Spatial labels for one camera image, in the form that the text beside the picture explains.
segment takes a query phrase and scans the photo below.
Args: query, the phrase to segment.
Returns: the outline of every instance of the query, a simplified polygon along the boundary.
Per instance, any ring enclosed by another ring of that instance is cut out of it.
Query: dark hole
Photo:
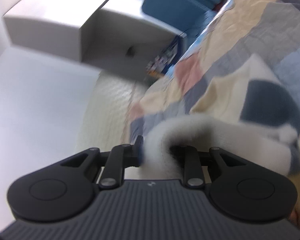
[[[74,157],[74,158],[62,163],[61,166],[78,168],[87,157],[88,157],[87,153],[82,153],[79,156]]]
[[[224,153],[220,153],[220,156],[222,157],[222,159],[224,160],[224,162],[226,163],[226,165],[228,167],[235,167],[235,166],[243,166],[245,165],[244,163],[240,162],[237,159],[234,159]]]

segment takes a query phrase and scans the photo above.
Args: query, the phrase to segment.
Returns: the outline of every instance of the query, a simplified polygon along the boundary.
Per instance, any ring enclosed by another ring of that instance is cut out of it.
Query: patchwork blanket
[[[229,0],[176,64],[173,78],[157,81],[132,106],[130,140],[147,140],[164,129],[161,122],[188,114],[249,127],[281,145],[243,157],[294,182],[300,226],[300,0]],[[244,140],[236,142],[231,151],[243,155]]]

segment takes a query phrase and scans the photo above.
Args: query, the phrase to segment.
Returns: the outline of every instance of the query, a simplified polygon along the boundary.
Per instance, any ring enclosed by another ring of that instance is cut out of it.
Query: pink patch
[[[135,103],[129,111],[129,120],[132,122],[145,115],[145,111],[139,102]]]
[[[174,71],[178,79],[182,95],[192,88],[203,76],[200,69],[198,52],[177,63]]]

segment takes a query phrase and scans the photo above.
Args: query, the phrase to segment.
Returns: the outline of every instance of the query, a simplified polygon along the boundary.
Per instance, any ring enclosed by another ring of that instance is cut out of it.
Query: silver screw
[[[198,186],[201,186],[203,184],[203,180],[202,179],[199,179],[199,178],[192,178],[192,179],[189,179],[187,181],[188,185],[190,186],[193,186],[193,187],[198,187]]]
[[[113,178],[105,178],[101,180],[101,185],[105,187],[111,187],[117,183],[117,181]]]

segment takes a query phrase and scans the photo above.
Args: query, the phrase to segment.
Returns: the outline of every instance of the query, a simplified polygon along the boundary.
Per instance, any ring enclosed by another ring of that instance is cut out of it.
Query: bedding
[[[173,77],[157,81],[131,107],[130,141],[143,135],[147,144],[158,127],[167,127],[162,122],[192,114],[252,127],[286,147],[271,162],[254,161],[294,182],[300,228],[300,0],[229,0]]]

